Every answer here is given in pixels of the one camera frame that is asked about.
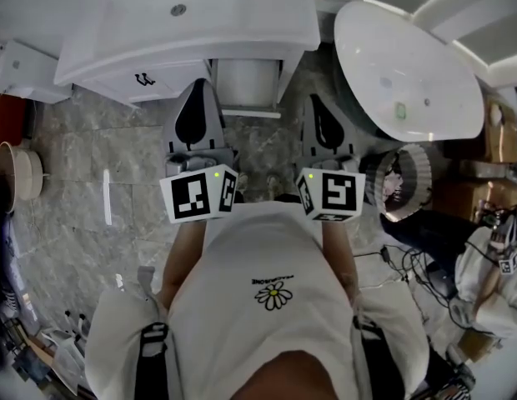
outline gray tile floor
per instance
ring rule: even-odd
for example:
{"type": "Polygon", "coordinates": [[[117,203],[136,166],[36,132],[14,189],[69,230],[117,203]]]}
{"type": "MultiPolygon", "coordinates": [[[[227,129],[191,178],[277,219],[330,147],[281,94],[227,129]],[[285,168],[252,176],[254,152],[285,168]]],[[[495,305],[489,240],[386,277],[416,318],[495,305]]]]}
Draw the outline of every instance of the gray tile floor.
{"type": "MultiPolygon", "coordinates": [[[[267,197],[266,179],[277,174],[295,193],[295,159],[301,154],[299,104],[312,91],[334,95],[330,49],[305,54],[281,102],[279,120],[226,117],[227,143],[240,152],[249,175],[246,201],[267,197]]],[[[40,155],[43,191],[19,202],[12,220],[18,266],[43,325],[61,326],[66,309],[93,314],[99,294],[116,287],[116,275],[135,278],[139,265],[160,276],[178,227],[168,221],[158,180],[163,178],[162,125],[172,101],[146,102],[132,110],[76,88],[73,97],[39,107],[31,148],[40,155]],[[112,226],[103,214],[103,171],[110,172],[112,226]]],[[[355,152],[398,146],[376,141],[355,127],[355,152]]],[[[356,251],[379,250],[384,242],[375,210],[367,207],[346,225],[356,251]]],[[[359,260],[363,285],[393,277],[375,257],[359,260]]]]}

